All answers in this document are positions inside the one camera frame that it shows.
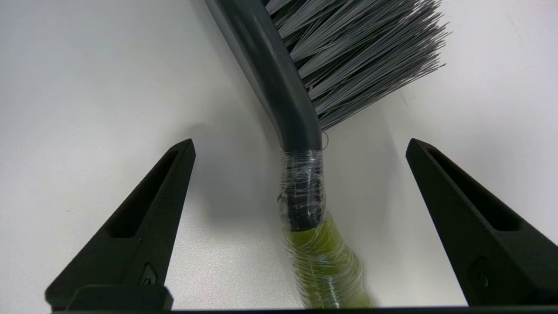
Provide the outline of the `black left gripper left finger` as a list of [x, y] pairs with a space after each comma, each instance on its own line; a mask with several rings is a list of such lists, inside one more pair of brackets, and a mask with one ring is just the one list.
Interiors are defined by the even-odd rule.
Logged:
[[167, 271], [195, 163], [170, 147], [44, 293], [53, 311], [169, 311]]

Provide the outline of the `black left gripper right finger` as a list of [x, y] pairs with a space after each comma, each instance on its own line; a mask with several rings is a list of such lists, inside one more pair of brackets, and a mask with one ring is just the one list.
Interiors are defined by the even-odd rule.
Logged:
[[406, 159], [469, 306], [556, 306], [556, 244], [433, 145]]

